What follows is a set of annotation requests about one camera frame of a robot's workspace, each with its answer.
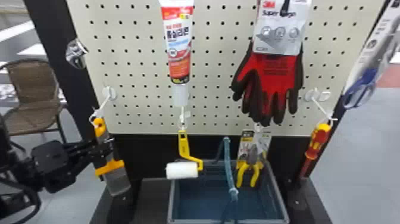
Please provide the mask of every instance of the paint roller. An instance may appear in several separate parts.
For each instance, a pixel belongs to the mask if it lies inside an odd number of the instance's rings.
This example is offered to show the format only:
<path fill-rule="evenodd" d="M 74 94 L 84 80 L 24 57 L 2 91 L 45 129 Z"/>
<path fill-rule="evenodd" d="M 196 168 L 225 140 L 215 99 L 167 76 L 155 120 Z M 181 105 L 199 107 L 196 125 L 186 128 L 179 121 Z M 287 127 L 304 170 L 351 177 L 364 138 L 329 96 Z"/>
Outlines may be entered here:
<path fill-rule="evenodd" d="M 190 161 L 168 163 L 165 168 L 167 179 L 197 178 L 203 170 L 203 160 L 190 156 L 188 135 L 185 130 L 178 131 L 179 155 Z"/>

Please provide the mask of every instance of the red glove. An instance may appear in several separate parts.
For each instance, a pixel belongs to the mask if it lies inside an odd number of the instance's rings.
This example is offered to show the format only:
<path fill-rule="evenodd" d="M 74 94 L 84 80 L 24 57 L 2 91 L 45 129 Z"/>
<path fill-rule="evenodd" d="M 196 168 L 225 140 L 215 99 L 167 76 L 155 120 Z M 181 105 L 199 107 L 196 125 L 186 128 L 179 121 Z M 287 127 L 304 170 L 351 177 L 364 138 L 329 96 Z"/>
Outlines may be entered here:
<path fill-rule="evenodd" d="M 286 109 L 289 91 L 289 112 L 297 111 L 298 90 L 302 86 L 302 51 L 297 55 L 270 55 L 252 52 L 250 43 L 231 84 L 233 100 L 241 98 L 243 113 L 249 113 L 254 122 L 268 126 L 273 117 L 279 124 Z"/>

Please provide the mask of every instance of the white hook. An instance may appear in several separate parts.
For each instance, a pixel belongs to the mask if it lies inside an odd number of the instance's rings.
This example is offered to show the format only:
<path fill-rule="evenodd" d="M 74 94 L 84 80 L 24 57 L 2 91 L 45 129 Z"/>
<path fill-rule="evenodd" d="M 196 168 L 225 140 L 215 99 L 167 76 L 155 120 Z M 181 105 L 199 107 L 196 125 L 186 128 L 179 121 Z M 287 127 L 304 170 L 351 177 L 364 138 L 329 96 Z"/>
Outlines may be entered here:
<path fill-rule="evenodd" d="M 319 93 L 317 88 L 314 88 L 314 92 Z M 315 99 L 314 95 L 310 96 L 310 100 L 312 100 L 317 105 L 317 107 L 322 111 L 323 114 L 325 114 L 326 118 L 324 118 L 324 119 L 327 119 L 328 121 L 330 121 L 330 125 L 333 126 L 333 122 L 338 119 L 332 117 L 332 115 L 333 115 L 332 113 L 326 112 L 326 110 L 321 106 L 321 104 Z"/>
<path fill-rule="evenodd" d="M 185 107 L 180 107 L 180 116 L 178 122 L 178 128 L 180 130 L 185 130 L 188 128 L 188 123 L 186 122 L 186 119 L 190 116 L 190 110 L 185 111 Z"/>
<path fill-rule="evenodd" d="M 110 86 L 106 86 L 103 91 L 103 96 L 105 97 L 105 100 L 103 101 L 103 103 L 100 105 L 100 107 L 95 110 L 93 112 L 93 114 L 91 114 L 89 116 L 89 122 L 96 127 L 96 125 L 94 125 L 93 120 L 97 117 L 102 117 L 103 116 L 103 108 L 105 107 L 105 105 L 107 104 L 108 101 L 110 100 L 115 100 L 117 98 L 117 94 L 115 92 L 115 90 L 110 87 Z"/>

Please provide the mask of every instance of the plastic basket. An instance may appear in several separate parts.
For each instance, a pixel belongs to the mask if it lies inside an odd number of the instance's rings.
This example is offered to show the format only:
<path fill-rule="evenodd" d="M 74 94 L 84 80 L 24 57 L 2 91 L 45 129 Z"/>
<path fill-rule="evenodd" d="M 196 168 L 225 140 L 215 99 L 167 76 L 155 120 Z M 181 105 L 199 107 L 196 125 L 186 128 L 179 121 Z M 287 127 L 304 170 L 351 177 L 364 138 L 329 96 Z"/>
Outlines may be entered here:
<path fill-rule="evenodd" d="M 168 206 L 169 224 L 221 223 L 221 214 L 229 201 L 223 161 L 204 161 L 204 171 L 196 179 L 171 182 Z M 287 224 L 289 216 L 269 163 L 261 172 L 255 188 L 249 186 L 252 171 L 245 172 L 239 188 L 239 223 Z"/>

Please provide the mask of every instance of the white pegboard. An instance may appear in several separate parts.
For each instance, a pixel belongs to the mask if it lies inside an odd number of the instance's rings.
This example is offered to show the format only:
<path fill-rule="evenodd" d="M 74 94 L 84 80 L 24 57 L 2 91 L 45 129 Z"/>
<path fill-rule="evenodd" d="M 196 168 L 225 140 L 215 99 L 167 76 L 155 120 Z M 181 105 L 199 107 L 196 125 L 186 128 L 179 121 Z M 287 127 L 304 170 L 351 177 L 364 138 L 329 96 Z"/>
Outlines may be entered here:
<path fill-rule="evenodd" d="M 118 98 L 106 105 L 112 133 L 176 133 L 160 5 L 148 1 L 67 0 L 79 39 L 89 49 L 87 69 L 99 102 L 105 85 Z M 231 99 L 231 79 L 252 36 L 256 0 L 195 0 L 188 133 L 239 135 L 253 122 Z M 323 117 L 302 97 L 330 90 L 332 110 L 383 0 L 313 0 L 304 38 L 304 87 L 298 111 L 286 113 L 275 135 L 309 136 Z"/>

